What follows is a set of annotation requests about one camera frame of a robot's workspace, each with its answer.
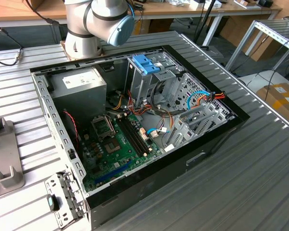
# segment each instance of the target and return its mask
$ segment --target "expansion slot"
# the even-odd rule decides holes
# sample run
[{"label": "expansion slot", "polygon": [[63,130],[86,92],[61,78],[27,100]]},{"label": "expansion slot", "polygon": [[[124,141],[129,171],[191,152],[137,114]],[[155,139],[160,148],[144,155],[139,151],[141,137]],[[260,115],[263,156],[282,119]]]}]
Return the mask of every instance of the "expansion slot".
[{"label": "expansion slot", "polygon": [[119,125],[122,132],[124,133],[124,135],[126,136],[139,157],[142,157],[144,154],[149,153],[147,145],[144,143],[139,134],[135,131],[134,127],[131,125],[128,119],[121,118],[117,120],[117,124]]},{"label": "expansion slot", "polygon": [[107,180],[111,177],[114,177],[115,175],[125,171],[126,169],[128,169],[129,165],[130,165],[131,162],[128,162],[127,164],[121,166],[121,167],[118,167],[117,169],[107,173],[106,175],[103,175],[97,179],[94,180],[94,183],[97,184],[97,183],[100,183],[100,182],[103,182],[104,180]]}]

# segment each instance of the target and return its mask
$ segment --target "cardboard box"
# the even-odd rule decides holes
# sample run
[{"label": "cardboard box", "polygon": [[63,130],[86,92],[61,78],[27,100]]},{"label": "cardboard box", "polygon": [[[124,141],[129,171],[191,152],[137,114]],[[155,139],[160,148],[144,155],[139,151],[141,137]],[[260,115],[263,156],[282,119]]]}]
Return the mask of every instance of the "cardboard box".
[{"label": "cardboard box", "polygon": [[257,3],[254,0],[235,0],[243,6],[255,6]]},{"label": "cardboard box", "polygon": [[[33,7],[33,9],[37,9],[44,0],[29,0],[29,3]],[[25,0],[0,0],[0,6],[5,6],[9,8],[24,10],[24,11],[31,11],[28,7]]]},{"label": "cardboard box", "polygon": [[[257,91],[257,95],[264,100],[268,86]],[[289,84],[280,83],[271,85],[265,101],[287,121],[289,121]]]}]

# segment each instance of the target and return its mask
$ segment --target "yellow wire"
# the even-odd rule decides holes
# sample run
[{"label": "yellow wire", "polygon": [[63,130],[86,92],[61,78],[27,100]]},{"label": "yellow wire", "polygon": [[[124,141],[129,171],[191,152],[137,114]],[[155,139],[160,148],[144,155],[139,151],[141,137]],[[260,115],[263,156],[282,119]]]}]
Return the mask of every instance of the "yellow wire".
[{"label": "yellow wire", "polygon": [[114,107],[112,110],[117,110],[121,107],[121,103],[122,103],[122,95],[120,96],[120,100],[119,100],[119,103],[116,107]]}]

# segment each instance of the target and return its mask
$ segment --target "ram slot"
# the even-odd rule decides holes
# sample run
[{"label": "ram slot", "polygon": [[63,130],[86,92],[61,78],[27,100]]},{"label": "ram slot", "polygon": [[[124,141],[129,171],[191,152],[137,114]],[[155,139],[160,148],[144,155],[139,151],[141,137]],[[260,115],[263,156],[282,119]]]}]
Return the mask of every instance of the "ram slot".
[{"label": "ram slot", "polygon": [[139,134],[134,130],[133,126],[130,124],[127,119],[120,119],[117,122],[127,140],[130,142],[131,146],[136,151],[138,157],[142,157],[144,153],[149,153],[149,149],[144,143],[144,141],[140,138]]}]

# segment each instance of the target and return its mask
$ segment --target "gray plastic holder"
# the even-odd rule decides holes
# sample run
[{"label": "gray plastic holder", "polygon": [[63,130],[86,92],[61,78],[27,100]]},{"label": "gray plastic holder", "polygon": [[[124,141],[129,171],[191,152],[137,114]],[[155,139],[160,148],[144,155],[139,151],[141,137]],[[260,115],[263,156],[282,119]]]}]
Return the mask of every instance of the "gray plastic holder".
[{"label": "gray plastic holder", "polygon": [[24,183],[13,122],[0,117],[0,195]]}]

